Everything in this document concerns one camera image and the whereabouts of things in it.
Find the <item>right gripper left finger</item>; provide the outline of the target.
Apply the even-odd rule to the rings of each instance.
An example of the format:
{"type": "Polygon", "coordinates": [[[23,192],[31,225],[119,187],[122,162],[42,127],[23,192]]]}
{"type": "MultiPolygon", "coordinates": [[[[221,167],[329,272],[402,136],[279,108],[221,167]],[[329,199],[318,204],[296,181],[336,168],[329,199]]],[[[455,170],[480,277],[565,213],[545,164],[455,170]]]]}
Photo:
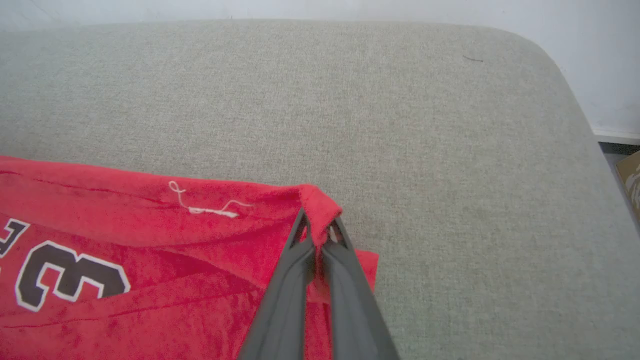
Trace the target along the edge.
{"type": "Polygon", "coordinates": [[[314,276],[311,224],[300,209],[238,353],[240,360],[302,360],[307,287],[314,276]]]}

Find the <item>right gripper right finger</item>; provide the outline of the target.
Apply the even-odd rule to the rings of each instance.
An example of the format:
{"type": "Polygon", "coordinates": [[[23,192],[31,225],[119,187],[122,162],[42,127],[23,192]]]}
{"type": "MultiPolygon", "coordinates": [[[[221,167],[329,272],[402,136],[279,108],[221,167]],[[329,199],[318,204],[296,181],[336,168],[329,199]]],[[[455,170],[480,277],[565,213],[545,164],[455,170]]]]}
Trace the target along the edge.
{"type": "Polygon", "coordinates": [[[334,360],[398,360],[391,333],[340,218],[327,228],[335,239],[322,246],[330,293],[334,360]]]}

